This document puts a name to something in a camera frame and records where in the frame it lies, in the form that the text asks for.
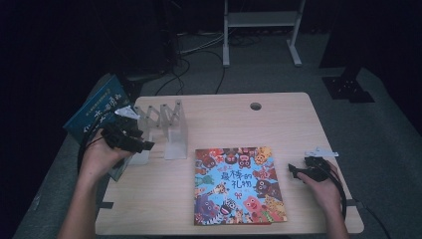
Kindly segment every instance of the hand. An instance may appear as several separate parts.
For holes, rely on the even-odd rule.
[[[331,173],[335,178],[338,176],[337,168],[328,161],[329,167],[335,173]],[[331,210],[340,211],[341,197],[335,184],[331,179],[326,179],[322,182],[317,182],[307,175],[299,172],[298,178],[311,187],[314,193],[314,198],[322,210],[327,213]]]
[[[110,148],[101,135],[99,129],[84,154],[81,165],[80,178],[87,178],[92,182],[99,181],[106,173],[123,158],[134,155],[133,152]]]

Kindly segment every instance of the cartoon character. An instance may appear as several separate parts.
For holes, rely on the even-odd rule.
[[[235,216],[231,215],[228,219],[227,219],[227,224],[234,224],[235,223]]]
[[[263,211],[267,210],[265,205],[262,205],[258,198],[249,196],[243,205],[251,213],[252,221],[254,222],[269,222],[267,215],[263,214]]]
[[[224,156],[223,156],[223,155],[216,155],[216,156],[215,156],[215,161],[216,161],[217,163],[221,163],[221,162],[223,162],[223,161],[224,161]]]
[[[205,156],[202,158],[202,165],[206,168],[213,168],[217,163],[215,162],[214,158],[210,156]]]
[[[242,154],[239,156],[239,168],[242,169],[244,167],[251,168],[251,158]]]
[[[267,158],[265,158],[262,154],[257,154],[255,157],[255,163],[258,165],[261,165],[267,161]]]
[[[223,153],[224,153],[224,150],[222,148],[211,148],[211,149],[209,149],[209,155],[214,157],[214,158],[223,154]]]
[[[207,169],[203,167],[195,167],[195,174],[205,175],[207,174]]]
[[[267,180],[258,180],[254,187],[259,198],[264,198],[266,194],[282,201],[282,192],[280,191],[279,182],[269,182]]]
[[[196,161],[196,167],[204,166],[210,169],[216,165],[214,158],[210,156],[209,149],[196,150]]]
[[[237,151],[239,149],[236,148],[224,148],[224,153],[226,154],[225,161],[227,164],[235,164],[237,162]]]
[[[255,156],[255,163],[258,165],[261,165],[265,163],[268,158],[272,155],[271,149],[269,147],[263,146],[258,147],[256,150],[256,156]]]
[[[195,225],[202,223],[202,221],[204,220],[204,218],[202,217],[201,213],[195,213],[194,214],[194,221],[195,221]]]
[[[214,179],[211,175],[205,175],[203,177],[195,176],[195,186],[199,186],[201,184],[211,184],[214,185]]]
[[[204,191],[205,191],[205,187],[195,188],[195,198],[197,198],[198,195],[202,194]]]
[[[223,201],[218,214],[209,220],[202,221],[203,225],[219,224],[223,222],[224,218],[229,215],[232,210],[236,208],[236,202],[233,199],[227,198]]]
[[[274,197],[265,195],[265,204],[267,205],[268,209],[272,212],[275,212],[280,219],[283,219],[283,221],[288,220],[284,203],[282,201],[278,201]]]
[[[251,216],[251,214],[249,214],[249,212],[245,213],[245,218],[246,218],[247,223],[253,223],[254,222],[254,220],[252,220],[252,216]]]
[[[235,223],[243,223],[243,209],[236,208]]]
[[[195,218],[201,218],[202,221],[207,221],[217,215],[219,211],[218,206],[215,205],[214,201],[208,199],[207,194],[198,195],[195,200],[194,212],[197,215]]]
[[[254,175],[256,178],[265,180],[265,179],[274,179],[277,180],[277,174],[276,170],[274,168],[266,169],[265,166],[261,168],[261,170],[257,171],[254,170],[252,172],[252,175]]]
[[[269,147],[258,147],[258,152],[259,154],[263,155],[264,158],[269,158],[272,153],[271,153],[271,149]]]
[[[211,191],[207,192],[207,195],[212,194],[227,194],[229,188],[226,188],[226,182],[220,182]]]

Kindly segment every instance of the forearm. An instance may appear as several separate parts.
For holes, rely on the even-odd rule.
[[[340,210],[329,208],[324,211],[326,235],[329,239],[349,238]]]
[[[97,185],[79,178],[58,238],[95,238]]]

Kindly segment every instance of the white metal shelf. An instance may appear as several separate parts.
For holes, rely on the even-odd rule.
[[[295,26],[298,12],[246,12],[229,13],[228,27],[279,27]]]
[[[229,13],[228,0],[224,4],[224,43],[223,66],[230,66],[229,28],[232,27],[280,27],[293,26],[292,38],[287,40],[295,66],[302,65],[301,58],[296,50],[295,42],[302,21],[306,0],[301,0],[298,11],[284,12],[238,12]]]

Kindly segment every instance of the gray carpet floor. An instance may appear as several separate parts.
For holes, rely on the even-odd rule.
[[[223,71],[224,79],[218,94],[309,94],[331,148],[339,152],[337,161],[351,195],[376,214],[392,238],[420,238],[422,213],[418,208],[422,201],[422,137],[389,97],[380,79],[365,69],[360,71],[357,80],[372,95],[375,103],[351,104],[347,100],[331,99],[321,78],[338,76],[343,69],[318,67],[328,37],[328,34],[299,34],[297,48],[303,61],[300,68],[292,62],[286,45],[287,35],[244,39],[245,42],[256,43],[231,47],[231,66],[226,69],[213,54],[221,56],[221,45],[207,48],[206,52],[183,57],[190,65],[180,77],[182,83],[171,81],[158,94],[215,94]],[[187,50],[207,41],[210,38],[184,36],[179,45]],[[187,67],[187,62],[179,61],[174,73],[181,74]],[[154,96],[163,84],[173,78],[172,74],[168,74],[145,83],[140,95]],[[38,206],[30,208],[15,238],[55,238],[73,193],[77,151],[77,144],[67,137],[40,188]],[[106,180],[99,190],[99,197],[105,188]],[[365,229],[351,238],[386,238],[366,209],[359,209],[359,213]],[[290,237],[325,238],[324,235]]]

